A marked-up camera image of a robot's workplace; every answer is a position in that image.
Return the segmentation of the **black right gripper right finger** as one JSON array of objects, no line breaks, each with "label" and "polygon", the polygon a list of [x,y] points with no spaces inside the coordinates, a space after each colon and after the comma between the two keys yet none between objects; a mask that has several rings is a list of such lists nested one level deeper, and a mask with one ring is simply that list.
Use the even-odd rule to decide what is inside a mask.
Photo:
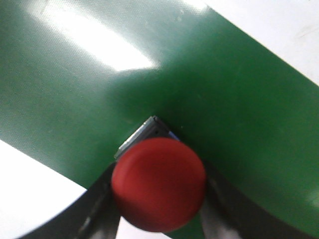
[{"label": "black right gripper right finger", "polygon": [[200,210],[206,239],[306,239],[236,189],[213,165],[203,162],[207,191]]}]

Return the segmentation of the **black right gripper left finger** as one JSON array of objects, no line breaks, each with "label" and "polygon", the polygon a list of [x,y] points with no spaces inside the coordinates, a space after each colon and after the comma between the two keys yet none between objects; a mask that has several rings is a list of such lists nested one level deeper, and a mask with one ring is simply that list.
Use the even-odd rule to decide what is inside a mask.
[{"label": "black right gripper left finger", "polygon": [[23,239],[114,239],[120,214],[111,189],[115,162],[74,203]]}]

